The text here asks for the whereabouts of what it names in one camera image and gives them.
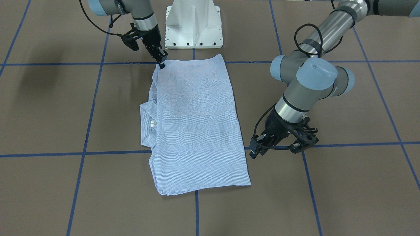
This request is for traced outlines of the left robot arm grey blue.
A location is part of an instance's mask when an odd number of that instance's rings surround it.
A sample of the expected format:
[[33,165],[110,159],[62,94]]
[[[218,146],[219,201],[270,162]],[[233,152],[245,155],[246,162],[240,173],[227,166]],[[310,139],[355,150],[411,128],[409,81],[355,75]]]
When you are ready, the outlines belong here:
[[343,35],[368,15],[419,17],[418,0],[341,0],[319,25],[305,24],[314,31],[298,42],[290,55],[279,55],[271,63],[271,76],[288,87],[279,101],[265,114],[264,131],[253,133],[250,157],[255,159],[268,150],[299,153],[319,140],[317,129],[309,127],[307,113],[318,100],[348,93],[355,84],[351,70],[333,66],[323,56],[335,49]]

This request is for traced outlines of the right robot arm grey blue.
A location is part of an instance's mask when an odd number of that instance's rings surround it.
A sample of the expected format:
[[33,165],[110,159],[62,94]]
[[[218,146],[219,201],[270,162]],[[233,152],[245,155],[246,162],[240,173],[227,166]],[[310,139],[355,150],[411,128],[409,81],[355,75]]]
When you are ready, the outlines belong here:
[[159,30],[156,15],[154,13],[150,0],[89,0],[89,8],[97,16],[122,15],[130,14],[133,22],[130,23],[131,29],[125,33],[110,33],[99,28],[86,14],[82,2],[79,1],[81,9],[89,20],[100,31],[120,37],[124,45],[132,51],[138,51],[137,40],[141,39],[143,45],[151,55],[151,57],[159,65],[160,69],[165,67],[164,62],[168,53],[163,49],[161,44],[162,37]]

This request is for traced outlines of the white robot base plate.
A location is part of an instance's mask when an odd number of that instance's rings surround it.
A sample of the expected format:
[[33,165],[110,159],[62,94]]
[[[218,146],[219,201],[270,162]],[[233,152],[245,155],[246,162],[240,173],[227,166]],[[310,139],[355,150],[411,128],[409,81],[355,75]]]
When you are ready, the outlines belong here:
[[222,48],[220,11],[212,0],[174,0],[166,8],[165,48]]

